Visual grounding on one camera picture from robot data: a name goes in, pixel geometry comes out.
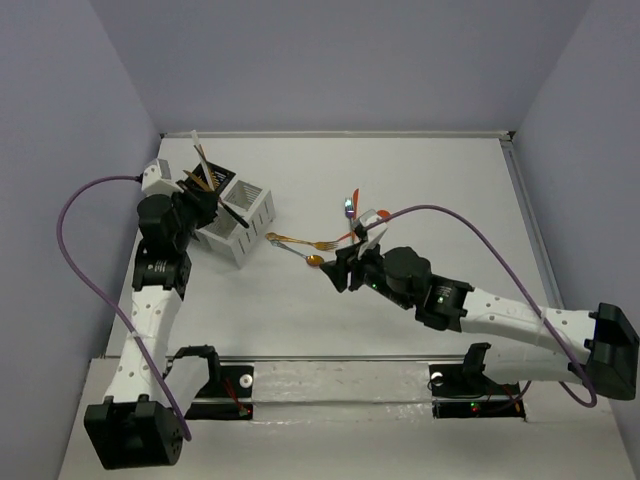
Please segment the iridescent blue purple fork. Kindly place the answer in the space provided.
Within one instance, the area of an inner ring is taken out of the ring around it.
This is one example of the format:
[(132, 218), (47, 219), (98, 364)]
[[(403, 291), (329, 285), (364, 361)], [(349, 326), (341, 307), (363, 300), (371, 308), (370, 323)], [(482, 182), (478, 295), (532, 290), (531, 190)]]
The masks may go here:
[(344, 213), (346, 218), (353, 223), (356, 219), (356, 205), (352, 197), (347, 197), (344, 201)]

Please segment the orange chopstick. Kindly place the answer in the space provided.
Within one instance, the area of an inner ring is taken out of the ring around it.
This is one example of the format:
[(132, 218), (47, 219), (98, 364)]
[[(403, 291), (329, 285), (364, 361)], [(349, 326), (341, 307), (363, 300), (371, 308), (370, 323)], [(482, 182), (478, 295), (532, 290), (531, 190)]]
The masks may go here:
[(207, 183), (208, 183), (209, 187), (213, 191), (215, 191), (218, 188), (217, 179), (216, 179), (215, 175), (212, 173), (212, 170), (210, 169), (210, 166), (209, 166), (209, 163), (207, 161), (204, 149), (203, 149), (203, 147), (201, 145), (196, 145), (195, 148), (196, 148), (196, 150), (198, 151), (198, 153), (200, 155), (202, 169), (203, 169), (203, 173), (206, 176)]

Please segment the orange plastic knife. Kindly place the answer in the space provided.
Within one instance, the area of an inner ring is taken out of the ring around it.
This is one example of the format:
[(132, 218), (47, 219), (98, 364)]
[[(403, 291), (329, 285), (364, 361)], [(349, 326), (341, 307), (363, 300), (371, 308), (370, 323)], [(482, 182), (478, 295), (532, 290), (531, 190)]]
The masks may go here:
[(359, 193), (360, 193), (359, 188), (356, 188), (352, 193), (352, 204), (353, 204), (354, 212), (358, 210)]

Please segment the white chopstick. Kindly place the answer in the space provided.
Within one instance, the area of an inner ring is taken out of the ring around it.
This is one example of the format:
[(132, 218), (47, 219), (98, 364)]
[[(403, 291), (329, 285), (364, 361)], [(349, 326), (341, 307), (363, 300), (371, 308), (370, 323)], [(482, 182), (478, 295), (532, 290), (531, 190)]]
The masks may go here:
[(192, 143), (193, 143), (194, 147), (196, 149), (200, 149), (201, 144), (200, 144), (200, 139), (199, 139), (197, 131), (196, 130), (192, 130), (190, 132), (190, 136), (191, 136), (191, 140), (192, 140)]
[(190, 133), (191, 133), (191, 138), (192, 138), (194, 148), (196, 149), (196, 152), (199, 155), (200, 162), (203, 165), (203, 169), (204, 169), (207, 166), (207, 158), (204, 153), (203, 147), (201, 145), (198, 132), (196, 130), (192, 130)]

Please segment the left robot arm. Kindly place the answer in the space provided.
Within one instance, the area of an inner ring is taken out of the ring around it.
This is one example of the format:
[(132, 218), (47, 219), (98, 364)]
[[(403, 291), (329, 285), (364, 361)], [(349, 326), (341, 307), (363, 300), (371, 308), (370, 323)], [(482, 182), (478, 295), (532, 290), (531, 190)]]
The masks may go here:
[(104, 398), (89, 405), (84, 427), (106, 470), (174, 465), (192, 435), (186, 421), (196, 394), (221, 383), (216, 349), (181, 347), (167, 356), (191, 271), (187, 252), (197, 229), (217, 214), (212, 191), (180, 185), (137, 206), (141, 239), (134, 257), (132, 306), (120, 361)]

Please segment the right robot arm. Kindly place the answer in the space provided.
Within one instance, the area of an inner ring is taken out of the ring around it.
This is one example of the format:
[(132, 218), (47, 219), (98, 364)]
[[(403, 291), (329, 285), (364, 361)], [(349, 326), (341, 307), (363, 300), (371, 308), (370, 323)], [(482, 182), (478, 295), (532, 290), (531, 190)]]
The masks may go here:
[(591, 386), (596, 394), (636, 396), (639, 336), (621, 308), (559, 310), (498, 297), (466, 282), (435, 275), (410, 247), (340, 249), (321, 265), (338, 292), (367, 286), (427, 328), (486, 334), (517, 342), (511, 352), (472, 344), (446, 386), (482, 392), (492, 384), (551, 381)]

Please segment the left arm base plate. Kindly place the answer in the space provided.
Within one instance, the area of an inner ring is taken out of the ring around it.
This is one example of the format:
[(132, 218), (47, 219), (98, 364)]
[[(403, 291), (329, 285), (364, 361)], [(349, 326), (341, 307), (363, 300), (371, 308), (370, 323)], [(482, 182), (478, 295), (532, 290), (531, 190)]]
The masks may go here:
[(196, 395), (187, 420), (250, 421), (253, 419), (254, 366), (223, 364), (219, 382), (210, 380)]

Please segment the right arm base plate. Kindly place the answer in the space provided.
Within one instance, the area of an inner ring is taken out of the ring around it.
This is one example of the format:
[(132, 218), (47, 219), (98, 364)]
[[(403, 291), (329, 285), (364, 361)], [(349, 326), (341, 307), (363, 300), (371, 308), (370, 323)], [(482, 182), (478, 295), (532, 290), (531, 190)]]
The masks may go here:
[(430, 365), (427, 387), (435, 419), (526, 418), (518, 384), (466, 379), (461, 364)]

